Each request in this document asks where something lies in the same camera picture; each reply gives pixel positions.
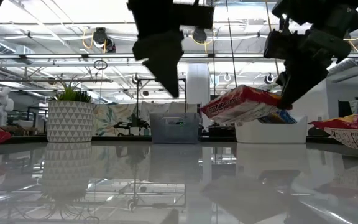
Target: black equipment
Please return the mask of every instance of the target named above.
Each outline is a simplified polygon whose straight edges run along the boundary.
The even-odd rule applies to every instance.
[[[285,60],[285,71],[276,83],[282,86],[280,108],[288,108],[327,77],[336,57],[339,63],[351,52],[343,40],[358,29],[358,0],[279,0],[272,14],[280,18],[280,30],[269,33],[265,58]],[[291,33],[290,19],[312,26],[305,34]]]
[[[174,4],[173,0],[128,0],[139,31],[132,51],[175,98],[179,97],[177,64],[183,55],[180,25],[211,29],[214,8]]]
[[[116,53],[116,43],[107,36],[106,28],[96,28],[96,31],[93,33],[93,41],[98,45],[106,44],[106,53]]]

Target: white plastic bin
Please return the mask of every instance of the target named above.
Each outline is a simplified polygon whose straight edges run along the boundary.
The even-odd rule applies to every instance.
[[[198,113],[150,113],[155,144],[197,144]]]
[[[251,144],[304,144],[308,130],[306,116],[296,124],[262,124],[258,120],[236,123],[237,142]]]

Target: ceiling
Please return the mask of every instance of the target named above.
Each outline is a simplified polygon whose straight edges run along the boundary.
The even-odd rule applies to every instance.
[[[95,54],[103,50],[91,45],[91,33],[97,27],[105,27],[117,47],[117,55],[131,54],[136,41],[137,29],[127,0],[24,0],[21,8],[15,0],[5,0],[0,8],[0,42],[10,47],[26,46],[33,54]],[[193,0],[181,0],[191,4]],[[270,31],[269,19],[264,1],[228,1],[226,4],[215,3],[213,30],[206,30],[209,41],[198,44],[192,38],[193,27],[182,27],[185,39],[182,42],[185,54],[261,54],[264,50],[266,36]],[[275,2],[268,1],[269,11]],[[278,29],[278,19],[270,14],[272,28]],[[291,23],[290,29],[302,33],[310,27],[309,24],[299,26]],[[358,38],[358,30],[351,33],[353,39]],[[352,41],[358,46],[358,39]],[[135,96],[135,85],[132,77],[137,74],[141,78],[153,78],[152,74],[140,62],[131,57],[105,59],[109,67],[103,72],[93,68],[96,59],[33,59],[28,65],[13,60],[0,60],[0,66],[17,74],[13,77],[0,74],[0,78],[18,79],[31,74],[33,79],[48,79],[51,77],[84,78],[91,82],[84,82],[81,87],[91,89],[101,95],[105,102],[131,101]],[[269,73],[274,75],[284,70],[282,62],[272,60],[237,58],[235,63],[231,58],[217,58],[214,62],[207,60],[182,60],[178,64],[178,75],[186,76],[189,63],[207,63],[211,75],[211,89],[214,88],[213,76],[216,76],[215,89],[218,94],[234,88],[232,76],[233,65],[238,84],[255,86],[258,88],[272,87],[264,84],[264,78]],[[108,79],[110,82],[96,82],[98,79]],[[48,83],[26,83],[26,89],[59,89],[60,85]],[[160,89],[158,83],[150,82],[144,89]],[[53,92],[35,91],[41,96],[50,96]],[[150,92],[143,98],[167,99],[165,91]]]

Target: green plant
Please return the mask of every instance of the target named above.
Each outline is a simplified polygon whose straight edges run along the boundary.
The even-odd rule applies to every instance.
[[[64,88],[64,92],[61,94],[57,94],[54,97],[51,97],[51,100],[58,100],[58,101],[79,101],[79,102],[85,102],[89,103],[91,101],[91,97],[88,95],[86,91],[78,91],[76,88],[81,83],[78,82],[76,84],[73,83],[74,78],[77,76],[74,76],[69,84],[66,84],[62,80],[60,81],[60,84],[62,84]]]

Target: floral wallpaper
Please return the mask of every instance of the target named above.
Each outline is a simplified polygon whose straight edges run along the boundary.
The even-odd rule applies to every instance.
[[[187,112],[197,112],[197,105],[187,104]],[[139,118],[150,124],[150,113],[180,113],[185,112],[183,103],[139,103]],[[132,122],[131,116],[136,115],[136,104],[96,105],[94,108],[94,136],[128,135]]]

